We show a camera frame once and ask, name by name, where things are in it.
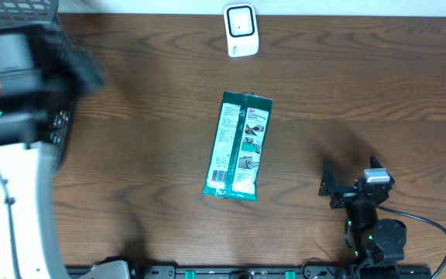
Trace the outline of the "green 3M glove package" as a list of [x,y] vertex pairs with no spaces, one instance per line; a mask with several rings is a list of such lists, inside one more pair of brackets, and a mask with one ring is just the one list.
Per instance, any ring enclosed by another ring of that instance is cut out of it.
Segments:
[[226,91],[202,193],[255,202],[273,100]]

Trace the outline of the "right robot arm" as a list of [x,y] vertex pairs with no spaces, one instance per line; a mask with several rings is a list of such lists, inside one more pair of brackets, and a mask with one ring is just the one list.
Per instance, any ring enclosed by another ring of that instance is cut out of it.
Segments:
[[328,196],[330,207],[347,212],[346,236],[351,240],[355,259],[335,271],[336,278],[399,278],[397,264],[404,259],[407,228],[396,219],[380,219],[377,207],[389,198],[393,177],[371,156],[370,167],[352,186],[337,183],[326,160],[318,194]]

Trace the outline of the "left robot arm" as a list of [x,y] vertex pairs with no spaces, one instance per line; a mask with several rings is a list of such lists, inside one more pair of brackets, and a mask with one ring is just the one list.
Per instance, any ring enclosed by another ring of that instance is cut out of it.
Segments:
[[53,210],[79,99],[104,84],[56,23],[0,28],[0,278],[67,278]]

